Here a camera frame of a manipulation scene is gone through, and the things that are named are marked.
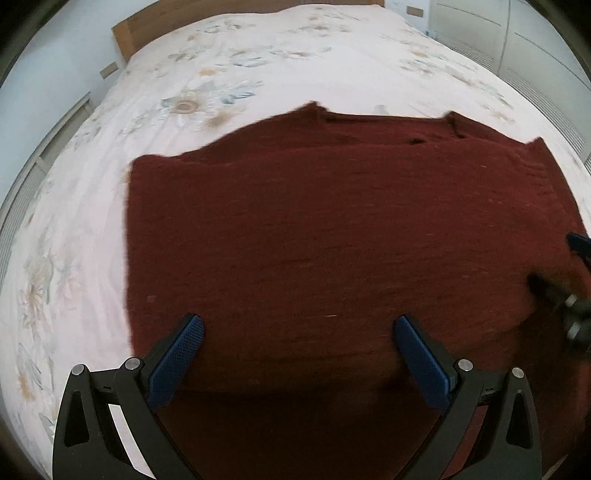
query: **blue gripper pad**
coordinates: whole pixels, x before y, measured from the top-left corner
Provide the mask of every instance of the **blue gripper pad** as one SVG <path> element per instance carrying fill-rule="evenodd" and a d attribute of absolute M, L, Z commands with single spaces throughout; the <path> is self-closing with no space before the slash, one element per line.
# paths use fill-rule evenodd
<path fill-rule="evenodd" d="M 455 385 L 406 316 L 395 321 L 394 338 L 427 404 L 446 411 Z"/>
<path fill-rule="evenodd" d="M 192 315 L 186 320 L 184 326 L 180 326 L 179 332 L 173 332 L 163 339 L 165 343 L 169 340 L 170 347 L 165 352 L 161 352 L 160 361 L 150 367 L 152 370 L 147 379 L 145 398 L 152 410 L 165 407 L 173 399 L 178 384 L 203 343 L 204 335 L 205 325 L 202 319 L 198 315 Z M 153 350 L 157 351 L 158 347 L 162 350 L 163 344 L 160 343 Z"/>

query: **dark red knit sweater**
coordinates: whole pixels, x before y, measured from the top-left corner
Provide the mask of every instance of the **dark red knit sweater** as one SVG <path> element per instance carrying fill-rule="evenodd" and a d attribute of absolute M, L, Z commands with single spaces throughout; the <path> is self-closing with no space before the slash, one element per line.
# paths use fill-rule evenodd
<path fill-rule="evenodd" d="M 532 315 L 525 278 L 588 290 L 569 231 L 583 225 L 541 139 L 457 113 L 310 104 L 135 160 L 133 346 L 146 353 L 185 312 L 203 318 L 204 347 L 160 416 L 212 480 L 392 478 L 434 421 L 391 342 L 405 312 L 478 368 L 525 369 L 552 463 L 582 424 L 588 381 L 565 361 L 545 385 L 560 325 Z"/>

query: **white cabinet door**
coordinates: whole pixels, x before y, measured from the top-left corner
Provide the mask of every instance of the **white cabinet door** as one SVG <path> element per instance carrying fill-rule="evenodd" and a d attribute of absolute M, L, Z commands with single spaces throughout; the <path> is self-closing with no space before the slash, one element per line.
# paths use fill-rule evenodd
<path fill-rule="evenodd" d="M 509 0 L 434 0 L 432 36 L 490 71 L 501 64 Z"/>
<path fill-rule="evenodd" d="M 587 158 L 591 82 L 556 29 L 522 0 L 511 0 L 499 76 L 533 103 L 581 158 Z"/>

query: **electrical outlet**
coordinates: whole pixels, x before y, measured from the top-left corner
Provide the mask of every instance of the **electrical outlet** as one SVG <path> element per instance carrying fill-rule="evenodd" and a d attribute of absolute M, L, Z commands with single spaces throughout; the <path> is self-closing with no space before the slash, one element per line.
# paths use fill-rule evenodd
<path fill-rule="evenodd" d="M 424 15 L 424 11 L 422 8 L 407 6 L 407 15 L 412 15 L 414 17 L 421 17 L 422 18 Z"/>
<path fill-rule="evenodd" d="M 116 62 L 113 62 L 100 71 L 100 76 L 103 77 L 104 80 L 109 75 L 111 75 L 111 73 L 115 73 L 117 70 L 119 70 L 119 65 L 117 65 Z"/>

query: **white bedsheet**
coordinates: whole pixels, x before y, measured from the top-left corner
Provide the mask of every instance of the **white bedsheet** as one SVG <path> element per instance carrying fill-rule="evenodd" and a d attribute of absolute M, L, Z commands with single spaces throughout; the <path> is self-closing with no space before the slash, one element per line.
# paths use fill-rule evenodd
<path fill-rule="evenodd" d="M 516 140 L 542 136 L 591 226 L 591 177 L 555 127 L 491 72 L 391 11 L 305 5 L 221 15 L 170 33 L 134 55 L 68 144 L 13 247 L 0 295 L 0 385 L 20 441 L 48 476 L 70 368 L 116 368 L 132 354 L 124 234 L 130 162 L 194 150 L 310 100 L 343 113 L 454 110 Z"/>

